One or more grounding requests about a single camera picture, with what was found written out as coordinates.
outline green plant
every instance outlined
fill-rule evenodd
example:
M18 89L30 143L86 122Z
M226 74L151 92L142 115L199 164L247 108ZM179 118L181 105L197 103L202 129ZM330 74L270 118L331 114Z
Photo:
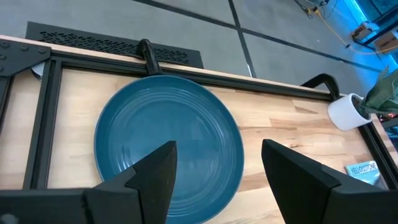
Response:
M356 105L362 117L368 118L371 113L398 113L398 69L391 74L388 70L387 67L379 74L375 86Z

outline teal plate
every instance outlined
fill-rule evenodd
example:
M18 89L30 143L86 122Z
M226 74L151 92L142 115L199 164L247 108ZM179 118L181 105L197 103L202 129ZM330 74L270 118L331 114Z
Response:
M203 223L233 198L244 153L231 113L190 80L143 78L110 99L95 131L99 173L111 179L169 140L177 142L177 177L167 223Z

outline cable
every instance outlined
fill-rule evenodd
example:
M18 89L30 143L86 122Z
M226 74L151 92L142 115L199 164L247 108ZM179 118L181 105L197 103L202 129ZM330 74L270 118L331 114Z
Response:
M323 17L322 17L322 15L320 14L319 10L316 10L314 13L315 13L316 15L318 15L319 18L321 18L321 20L325 23L325 25L337 36L337 38L339 38L339 39L341 40L341 42L342 42L343 44L345 44L346 48L350 48L351 50L353 50L353 51L355 51L355 52L357 52L357 53L359 53L359 54L363 54L363 55L375 55L375 54L378 54L378 53L383 53L383 52L387 52L387 51L389 51L389 50L398 48L398 45L396 45L396 46L389 47L389 48L387 48L387 49L379 50L379 51L376 51L376 52L360 52L360 51L358 51L358 50L355 50L355 49L351 46L351 44L347 44L347 43L346 43L346 42L345 42L345 41L344 41L344 40L343 40L343 39L342 39L330 26L329 26L329 24L327 23L327 21L323 19Z
M337 3L338 3L338 0L336 0L335 5L334 5L333 8L331 9L329 15L323 18L324 20L327 20L327 19L331 16L331 14L333 13L333 11L335 10L335 7L337 6Z
M312 19L313 16L311 15L311 9L305 7L303 4L299 3L299 0L294 0L298 6L300 6L301 10L307 15L309 19Z
M322 14L323 14L323 15L325 15L325 14L326 14L326 12L325 12L325 8L323 8L323 7L321 6L321 7L319 7L319 9L321 9L321 10L322 10Z
M317 4L315 4L314 2L311 2L311 1L309 1L309 0L305 0L306 2L308 2L308 3L310 3L310 4L313 4L314 6L318 6Z

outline tile grout line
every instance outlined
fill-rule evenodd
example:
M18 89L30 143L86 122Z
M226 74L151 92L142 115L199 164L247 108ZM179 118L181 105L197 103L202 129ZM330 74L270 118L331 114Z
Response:
M295 49L303 50L303 51L308 52L308 53L317 54L319 56L323 56L323 57L330 58L330 59L333 59L333 60L336 60L336 61L344 62L344 63L347 63L349 65L354 65L356 67L363 68L363 69L366 69L366 70L370 70L370 71L373 71L373 72L381 72L380 70L378 70L376 68L372 68L372 67L369 67L369 66L366 66L366 65L362 65L360 63L352 62L352 61L349 61L349 60L346 60L346 59L343 59L343 58L339 58L339 57L336 57L336 56L333 56L333 55L329 55L329 54L326 54L326 53L323 53L323 52L319 52L317 50L313 50L313 49L310 49L308 47L304 47L304 46L301 46L301 45L298 45L298 44L293 44L293 43L290 43L288 41L281 40L281 39L278 39L278 38L275 38L275 37L271 37L269 35L262 34L262 33L259 33L259 32L253 31L253 30L248 30L248 29L245 29L245 28L242 28L242 30L243 30L243 32L245 34L251 34L253 36L260 37L262 39L266 39L266 40L270 40L270 41L273 41L273 42L277 42L278 44L282 44L282 45L286 45L286 46L289 46L289 47L292 47L292 48L295 48Z
M256 72L254 71L253 62L250 57L248 45L243 36L243 32L241 29L241 23L239 22L238 13L236 12L235 5L233 0L228 0L229 6L231 8L232 16L234 17L235 26L237 27L236 31L238 32L239 41L241 43L241 47L243 49L244 58L246 59L246 64L248 65L250 77L257 78Z
M253 35L253 36L256 36L256 37L260 37L262 39L266 39L266 40L270 40L270 41L273 41L273 42L277 42L279 44L283 44L283 45L286 45L288 47L292 47L292 48L295 48L295 49L303 50L305 52L316 54L316 55L319 55L319 56L322 56L322 57L326 57L326 58L330 58L330 59L337 60L337 61L340 61L340 62L344 62L344 63L347 63L349 65L353 65L355 67L359 67L359 68L363 68L363 69L366 69L366 70L370 70L372 72L380 72L380 70L378 70L376 68L372 68L372 67L360 64L360 63L352 62L352 61L349 61L349 60L346 60L346 59L343 59L343 58L340 58L340 57L337 57L337 56L333 56L333 55L330 55L330 54L327 54L327 53L323 53L323 52L320 52L320 51L317 51L317 50L313 50L313 49L310 49L308 47L304 47L304 46L301 46L301 45L298 45L298 44L293 44L293 43L288 42L286 40L278 39L276 37L271 37L269 35L262 34L260 32L256 32L256 31L253 31L253 30L245 29L245 28L241 28L241 27L238 27L236 25L229 24L227 22L219 21L217 19L213 19L213 18L210 18L210 17L206 17L206 16L203 16L203 15L197 14L195 12L190 12L190 11L187 11L187 10L184 10L184 9L181 9L181 8L177 8L177 7L174 7L174 6L169 6L169 5L164 4L164 3L160 3L160 2L157 2L157 1L153 1L153 0L132 0L132 1L143 3L143 4L146 4L148 6L153 6L153 7L157 7L157 8L160 8L160 9L164 9L166 11L175 12L177 14L188 16L188 17L191 17L191 18L194 18L194 19L199 19L201 21L209 22L209 23L212 23L212 24L215 24L215 25L218 25L218 26L223 26L223 27L227 27L227 28L230 28L230 29L234 29L234 30L236 30L238 32L238 36L239 36L239 39L241 40L243 51L245 51L243 44L246 45L246 43L244 43L242 41L242 39L244 40L243 33L245 33L245 34Z

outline black handle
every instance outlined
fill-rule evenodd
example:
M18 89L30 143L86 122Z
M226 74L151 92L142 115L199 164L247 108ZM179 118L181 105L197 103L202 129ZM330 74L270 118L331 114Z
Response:
M154 49L152 44L147 39L142 39L138 44L137 54L144 57L147 62L147 71L149 75L155 75L162 73L159 63L156 61Z
M328 90L330 91L330 95L333 98L333 100L337 100L340 97L340 90L338 88L336 79L333 76L328 75L326 73L322 73L320 75L313 77L312 79L305 82L301 86L315 88L321 85L322 83L324 83L328 88Z

